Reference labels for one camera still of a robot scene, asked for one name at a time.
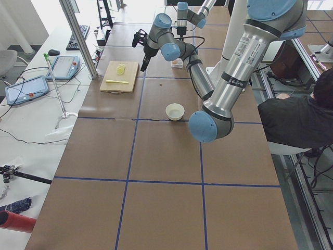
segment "white table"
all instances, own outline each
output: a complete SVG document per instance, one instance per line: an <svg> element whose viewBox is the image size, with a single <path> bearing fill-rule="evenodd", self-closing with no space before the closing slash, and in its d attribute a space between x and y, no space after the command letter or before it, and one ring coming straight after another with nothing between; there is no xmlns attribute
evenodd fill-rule
<svg viewBox="0 0 333 250"><path fill-rule="evenodd" d="M94 44L97 44L93 30L94 28L92 26L86 40L91 55L95 51ZM80 56L80 62L83 63L84 61L80 51L65 50L71 34L72 32L67 24L56 28L43 44L41 49L36 53L27 69L34 67L47 67L43 53L47 53L51 48L60 50L60 54L64 56ZM45 75L46 72L47 70L31 70L25 72L23 76L26 79L30 79L41 74ZM79 82L76 79L72 79L68 84L60 87L59 91L64 102L69 101L76 92L73 101L68 104L65 103L64 105L66 111L77 113L83 103L91 82L91 77L87 67L82 66L82 70L76 78L81 81L81 85L79 87L80 91L76 92L76 88L79 85ZM61 86L63 83L65 82L58 82L58 86ZM54 89L53 82L48 82L48 85L50 90ZM56 92L51 91L48 95L56 96ZM9 106L0 106L0 116L4 114L8 108ZM10 132L16 138L27 142L46 142L47 140L45 136L54 132L57 118L61 116L61 114L62 111L59 100L43 96L33 100L32 102L26 102L24 104L14 106L0 121L0 128ZM59 128L69 127L68 131L71 132L71 126L75 124L75 121L76 117L70 116L60 122ZM61 140L67 138L68 136L60 134L53 139ZM22 161L23 165L19 169L20 172L46 179L52 179L62 157L63 151L65 150L66 143L67 141L43 145L26 144L16 141L10 135L0 131L0 166L17 164ZM7 196L0 200L0 206L31 197L32 206L29 210L23 212L22 215L37 218L49 189L49 185L20 177L14 177L14 179L9 183L9 188ZM6 229L0 229L0 231L1 249L24 249L30 237L29 233Z"/></svg>

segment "electronic device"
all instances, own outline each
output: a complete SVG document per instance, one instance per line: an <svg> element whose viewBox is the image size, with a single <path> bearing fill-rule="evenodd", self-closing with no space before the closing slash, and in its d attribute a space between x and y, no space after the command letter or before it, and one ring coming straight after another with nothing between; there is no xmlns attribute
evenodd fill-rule
<svg viewBox="0 0 333 250"><path fill-rule="evenodd" d="M83 38L86 39L88 36L88 31L89 31L90 26L89 25L80 25L80 30L81 30L81 34L83 35ZM67 44L66 47L67 51L78 51L79 49L79 45L74 37L74 34L71 35L71 38Z"/></svg>
<svg viewBox="0 0 333 250"><path fill-rule="evenodd" d="M44 76L5 87L8 105L18 105L45 95L49 91Z"/></svg>
<svg viewBox="0 0 333 250"><path fill-rule="evenodd" d="M78 56L57 56L52 63L52 72L56 80L67 81L73 78L79 70L80 58ZM50 72L46 74L47 80L52 80Z"/></svg>

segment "tripod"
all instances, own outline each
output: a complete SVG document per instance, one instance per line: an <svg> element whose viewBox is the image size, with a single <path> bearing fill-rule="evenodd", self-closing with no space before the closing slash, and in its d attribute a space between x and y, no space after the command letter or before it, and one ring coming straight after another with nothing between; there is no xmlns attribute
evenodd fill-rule
<svg viewBox="0 0 333 250"><path fill-rule="evenodd" d="M38 181L38 182L42 182L45 184L50 184L52 183L52 180L49 179L44 179L38 176L33 176L31 174L27 174L27 173L22 173L17 171L18 168L15 168L14 165L9 166L9 165L5 165L3 167L0 167L0 174L2 174L4 176L4 183L8 183L10 182L10 180L14 177L14 176L18 176L21 178L25 178L25 179L29 179L29 180L33 180L33 181Z"/></svg>

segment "metal stand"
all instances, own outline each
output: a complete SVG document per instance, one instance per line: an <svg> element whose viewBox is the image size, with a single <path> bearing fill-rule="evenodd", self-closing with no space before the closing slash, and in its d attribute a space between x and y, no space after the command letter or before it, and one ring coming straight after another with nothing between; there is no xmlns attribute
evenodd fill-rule
<svg viewBox="0 0 333 250"><path fill-rule="evenodd" d="M57 95L58 95L58 98L59 98L59 102L60 102L60 106L61 106L61 110L62 110L62 115L57 119L57 123L56 123L56 126L54 128L54 129L57 129L59 127L59 123L60 123L60 121L62 119L66 119L69 116L76 116L76 117L78 117L78 114L74 113L74 112L67 112L66 111L65 106L63 105L63 102L62 102L62 99L61 99L61 95L60 95L60 92L59 92L59 89L58 89L58 85L57 85L56 79L55 79L53 71L52 71L50 60L48 59L48 55L44 54L44 57L45 57L48 69L50 71L50 75L52 77L52 81L53 81L55 90L57 92Z"/></svg>
<svg viewBox="0 0 333 250"><path fill-rule="evenodd" d="M0 167L0 174L2 174L4 176L4 182L8 183L13 176L18 176L21 178L25 178L25 179L29 179L29 180L33 180L33 181L38 181L38 182L42 182L45 184L50 184L52 183L52 180L49 179L44 179L38 176L33 176L31 174L27 174L27 173L21 173L19 171L17 171L18 168L15 168L15 166L9 166L9 165L5 165L3 167Z"/></svg>

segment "keyboard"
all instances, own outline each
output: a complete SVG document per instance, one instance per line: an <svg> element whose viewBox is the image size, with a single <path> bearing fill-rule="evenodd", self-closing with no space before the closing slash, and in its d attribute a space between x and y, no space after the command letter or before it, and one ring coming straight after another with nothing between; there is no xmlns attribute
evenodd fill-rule
<svg viewBox="0 0 333 250"><path fill-rule="evenodd" d="M80 30L81 30L81 34L83 35L83 38L86 39L87 35L88 35L88 31L89 31L90 26L89 25L80 25ZM66 47L67 51L78 51L79 49L79 45L74 37L74 34L72 34L67 47Z"/></svg>

